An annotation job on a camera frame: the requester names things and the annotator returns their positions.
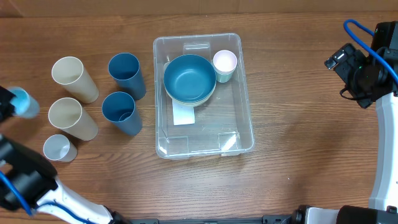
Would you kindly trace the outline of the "small light blue cup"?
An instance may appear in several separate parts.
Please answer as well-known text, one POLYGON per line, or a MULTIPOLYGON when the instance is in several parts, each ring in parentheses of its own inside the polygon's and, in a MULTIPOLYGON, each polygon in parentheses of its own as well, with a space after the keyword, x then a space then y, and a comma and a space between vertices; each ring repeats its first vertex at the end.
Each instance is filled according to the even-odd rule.
POLYGON ((14 116, 19 116, 26 119, 36 117, 40 112, 40 105, 25 89, 14 86, 9 87, 8 90, 15 95, 11 100, 11 105, 14 107, 14 116))

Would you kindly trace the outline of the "small pink cup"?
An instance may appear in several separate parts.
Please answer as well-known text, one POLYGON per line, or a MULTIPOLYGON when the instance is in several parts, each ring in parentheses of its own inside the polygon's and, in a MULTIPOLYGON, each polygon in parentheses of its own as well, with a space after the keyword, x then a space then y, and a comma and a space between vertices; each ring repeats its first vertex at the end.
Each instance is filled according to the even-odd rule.
POLYGON ((229 50, 220 50, 213 57, 213 66, 220 74, 232 73, 238 64, 237 56, 229 50))

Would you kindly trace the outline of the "small mint green cup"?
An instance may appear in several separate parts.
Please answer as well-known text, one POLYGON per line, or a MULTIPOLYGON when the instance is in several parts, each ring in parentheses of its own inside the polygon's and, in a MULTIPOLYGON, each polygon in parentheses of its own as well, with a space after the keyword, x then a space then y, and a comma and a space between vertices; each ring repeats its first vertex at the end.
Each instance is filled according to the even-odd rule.
POLYGON ((216 70, 216 80, 220 83, 226 83, 233 76, 233 73, 234 73, 234 70, 230 71, 230 72, 222 72, 222 71, 216 70))

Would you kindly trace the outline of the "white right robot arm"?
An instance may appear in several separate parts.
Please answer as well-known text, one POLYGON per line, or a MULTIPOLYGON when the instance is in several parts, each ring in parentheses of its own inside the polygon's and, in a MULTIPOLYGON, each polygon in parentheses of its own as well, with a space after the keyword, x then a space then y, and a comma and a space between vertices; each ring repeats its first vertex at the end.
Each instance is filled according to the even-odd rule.
POLYGON ((348 19, 346 33, 369 55, 347 43, 325 66, 344 81, 341 94, 366 109, 376 105, 379 143, 377 168, 368 207, 340 209, 301 205, 285 223, 397 223, 397 22, 378 23, 369 30, 348 19))

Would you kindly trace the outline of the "small grey cup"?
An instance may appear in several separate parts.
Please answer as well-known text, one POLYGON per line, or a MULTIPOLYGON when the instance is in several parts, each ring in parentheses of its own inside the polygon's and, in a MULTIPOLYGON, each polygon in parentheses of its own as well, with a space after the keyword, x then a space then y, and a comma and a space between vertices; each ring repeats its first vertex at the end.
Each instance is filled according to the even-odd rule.
POLYGON ((78 152, 66 136, 55 134, 45 141, 43 153, 51 161, 71 162, 78 152))

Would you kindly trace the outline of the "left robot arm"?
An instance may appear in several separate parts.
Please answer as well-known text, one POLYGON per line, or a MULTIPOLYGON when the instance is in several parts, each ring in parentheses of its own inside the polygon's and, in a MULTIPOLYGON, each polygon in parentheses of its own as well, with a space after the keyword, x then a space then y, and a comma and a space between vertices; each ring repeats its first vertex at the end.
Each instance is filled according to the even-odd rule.
POLYGON ((120 213, 81 197, 64 186, 57 170, 41 154, 1 135, 1 207, 26 214, 47 213, 68 223, 129 224, 120 213))

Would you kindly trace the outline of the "teal blue bowl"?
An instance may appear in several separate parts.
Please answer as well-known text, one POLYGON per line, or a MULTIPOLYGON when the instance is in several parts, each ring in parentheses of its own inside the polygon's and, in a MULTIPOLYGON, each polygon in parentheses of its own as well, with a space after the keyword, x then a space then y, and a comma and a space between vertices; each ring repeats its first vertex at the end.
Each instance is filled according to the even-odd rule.
POLYGON ((175 99, 193 103, 204 99, 216 86, 212 64, 199 55, 173 59, 164 72, 164 87, 175 99))

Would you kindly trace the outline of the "tall cream cup back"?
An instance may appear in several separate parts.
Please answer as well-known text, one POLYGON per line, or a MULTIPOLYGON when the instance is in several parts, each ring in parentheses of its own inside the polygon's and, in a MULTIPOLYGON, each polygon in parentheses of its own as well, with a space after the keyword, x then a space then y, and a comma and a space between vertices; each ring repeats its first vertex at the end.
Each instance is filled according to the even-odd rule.
POLYGON ((99 89, 82 61, 76 57, 63 57, 52 67, 53 80, 83 103, 92 103, 99 97, 99 89))

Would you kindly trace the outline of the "cream bowl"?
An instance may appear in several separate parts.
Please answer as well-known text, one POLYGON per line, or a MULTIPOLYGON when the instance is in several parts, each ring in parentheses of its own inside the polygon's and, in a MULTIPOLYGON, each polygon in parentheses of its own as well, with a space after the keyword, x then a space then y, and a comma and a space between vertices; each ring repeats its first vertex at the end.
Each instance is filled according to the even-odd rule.
POLYGON ((204 99, 202 99, 200 101, 197 101, 197 102, 193 102, 193 103, 185 103, 185 102, 179 101, 179 100, 175 99, 168 91, 166 91, 166 93, 169 95, 169 97, 171 97, 171 99, 173 99, 177 103, 180 103, 182 105, 191 106, 191 107, 196 107, 196 106, 200 106, 200 105, 204 104, 206 101, 208 101, 210 99, 210 96, 213 94, 214 91, 215 91, 215 88, 212 89, 212 91, 209 93, 209 95, 206 96, 204 99))

